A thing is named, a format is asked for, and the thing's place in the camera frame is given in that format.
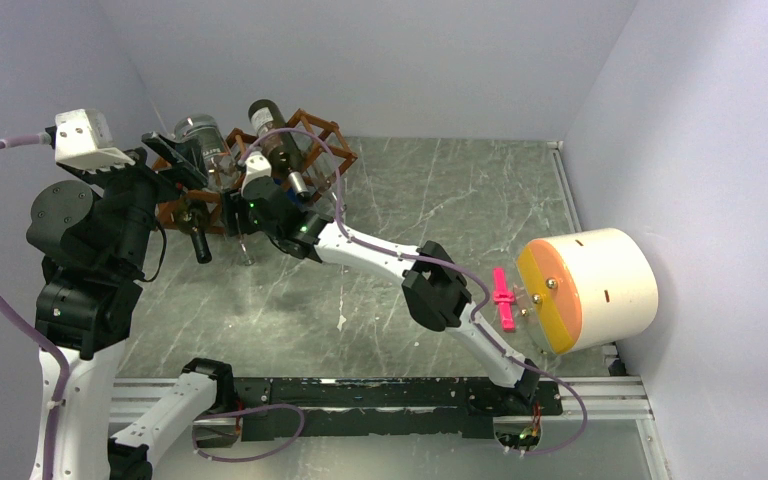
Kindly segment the clear bottle with silver cap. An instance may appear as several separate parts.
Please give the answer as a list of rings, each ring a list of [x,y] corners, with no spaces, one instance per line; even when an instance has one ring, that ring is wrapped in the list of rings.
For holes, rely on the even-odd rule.
[[[233,186],[239,177],[234,156],[216,119],[208,114],[193,114],[174,127],[179,140],[197,139],[208,175],[208,190],[221,192]]]

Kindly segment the olive wine bottle black top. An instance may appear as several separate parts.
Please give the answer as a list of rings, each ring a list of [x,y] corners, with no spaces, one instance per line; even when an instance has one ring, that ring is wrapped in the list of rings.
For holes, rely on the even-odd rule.
[[[296,141],[288,132],[269,135],[269,132],[287,126],[278,105],[269,99],[257,100],[250,105],[248,116],[273,172],[289,183],[300,202],[308,203],[312,194],[302,176],[304,158]]]

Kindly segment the dark green wine bottle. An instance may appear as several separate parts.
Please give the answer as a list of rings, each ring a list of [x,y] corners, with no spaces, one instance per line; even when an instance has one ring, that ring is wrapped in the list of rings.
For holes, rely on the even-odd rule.
[[[175,214],[178,229],[189,236],[196,261],[207,264],[212,261],[212,254],[206,238],[210,226],[207,206],[203,202],[193,201],[183,205]]]

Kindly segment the blue square Blue Dash bottle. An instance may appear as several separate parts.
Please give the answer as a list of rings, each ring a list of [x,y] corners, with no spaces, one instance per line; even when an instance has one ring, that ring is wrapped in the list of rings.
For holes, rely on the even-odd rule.
[[[273,181],[276,185],[280,186],[284,192],[296,192],[296,180],[297,180],[297,174],[296,172],[291,172],[288,176],[279,178],[278,176],[273,177]]]

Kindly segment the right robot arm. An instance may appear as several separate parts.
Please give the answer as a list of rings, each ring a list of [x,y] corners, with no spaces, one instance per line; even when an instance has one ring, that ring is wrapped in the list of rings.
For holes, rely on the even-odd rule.
[[[247,191],[247,197],[238,190],[221,196],[228,233],[262,232],[294,258],[354,268],[399,286],[411,318],[457,340],[499,388],[500,402],[508,412],[522,414],[536,403],[540,379],[536,366],[487,322],[481,313],[484,303],[475,301],[468,289],[467,271],[440,244],[387,243],[302,209],[265,179],[249,184]]]

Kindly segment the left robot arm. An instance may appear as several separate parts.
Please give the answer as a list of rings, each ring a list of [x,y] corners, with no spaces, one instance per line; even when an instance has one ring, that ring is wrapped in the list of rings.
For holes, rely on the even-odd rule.
[[[148,278],[144,261],[155,208],[207,183],[198,139],[155,132],[122,151],[87,127],[47,131],[70,179],[31,207],[27,241],[43,255],[35,329],[44,391],[37,479],[149,479],[176,438],[201,414],[239,403],[230,365],[196,358],[135,422],[110,433],[109,412],[132,314]]]

